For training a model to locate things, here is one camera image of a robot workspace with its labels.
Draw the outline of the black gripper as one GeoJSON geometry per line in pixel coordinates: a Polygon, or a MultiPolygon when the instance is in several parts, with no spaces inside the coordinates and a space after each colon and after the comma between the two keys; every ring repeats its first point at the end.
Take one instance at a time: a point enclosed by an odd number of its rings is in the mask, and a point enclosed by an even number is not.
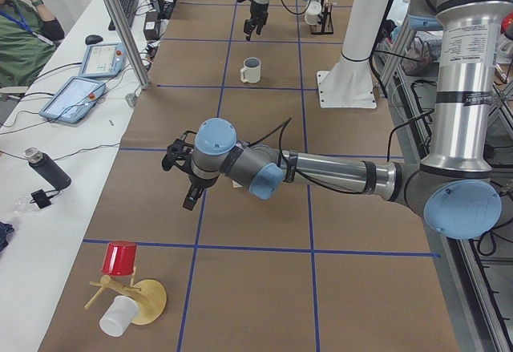
{"type": "Polygon", "coordinates": [[[191,181],[191,187],[183,202],[183,208],[187,210],[193,210],[195,208],[197,201],[203,195],[203,190],[211,188],[219,177],[217,170],[205,171],[196,165],[195,162],[190,163],[190,168],[191,173],[189,174],[189,180],[191,181]]]}
{"type": "Polygon", "coordinates": [[[251,17],[249,19],[246,19],[244,21],[244,33],[245,33],[245,39],[247,41],[251,40],[252,33],[253,33],[253,27],[256,27],[256,34],[261,34],[261,31],[264,27],[264,25],[267,22],[268,18],[268,8],[269,4],[260,4],[258,2],[251,2],[250,5],[250,15],[251,17]]]}

